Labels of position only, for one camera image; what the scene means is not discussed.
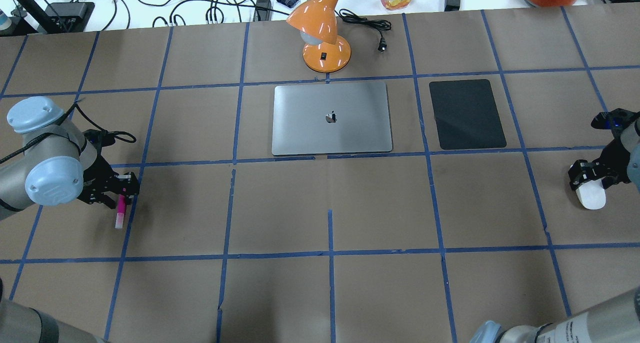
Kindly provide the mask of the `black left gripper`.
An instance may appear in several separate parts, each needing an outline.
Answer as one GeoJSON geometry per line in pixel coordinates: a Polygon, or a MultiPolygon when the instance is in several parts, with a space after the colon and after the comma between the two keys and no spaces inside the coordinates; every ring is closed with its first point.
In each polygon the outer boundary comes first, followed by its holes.
{"type": "Polygon", "coordinates": [[[103,204],[115,210],[118,195],[134,197],[139,193],[140,182],[134,172],[117,174],[99,154],[83,172],[82,190],[77,199],[85,204],[103,204]]]}

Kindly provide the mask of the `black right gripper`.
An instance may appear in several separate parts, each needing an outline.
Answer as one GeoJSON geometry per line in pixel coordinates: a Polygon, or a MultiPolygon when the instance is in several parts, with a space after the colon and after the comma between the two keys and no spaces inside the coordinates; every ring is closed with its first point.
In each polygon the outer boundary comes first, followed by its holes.
{"type": "Polygon", "coordinates": [[[597,181],[603,177],[603,166],[610,170],[610,175],[602,178],[602,188],[620,183],[630,184],[633,179],[627,174],[631,152],[634,149],[634,131],[613,132],[613,140],[606,145],[598,161],[576,160],[569,168],[569,187],[578,190],[587,182],[597,181]]]}

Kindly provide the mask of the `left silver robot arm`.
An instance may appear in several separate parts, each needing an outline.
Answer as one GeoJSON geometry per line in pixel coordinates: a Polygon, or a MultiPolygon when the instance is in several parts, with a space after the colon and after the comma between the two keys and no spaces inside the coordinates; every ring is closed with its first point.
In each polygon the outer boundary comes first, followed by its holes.
{"type": "Polygon", "coordinates": [[[7,112],[7,124],[22,137],[22,147],[1,159],[2,220],[30,206],[79,200],[115,210],[115,228],[124,226],[140,182],[134,172],[115,172],[102,151],[118,140],[133,144],[137,138],[96,123],[81,131],[71,119],[73,113],[86,118],[78,101],[65,110],[43,95],[20,100],[7,112]]]}

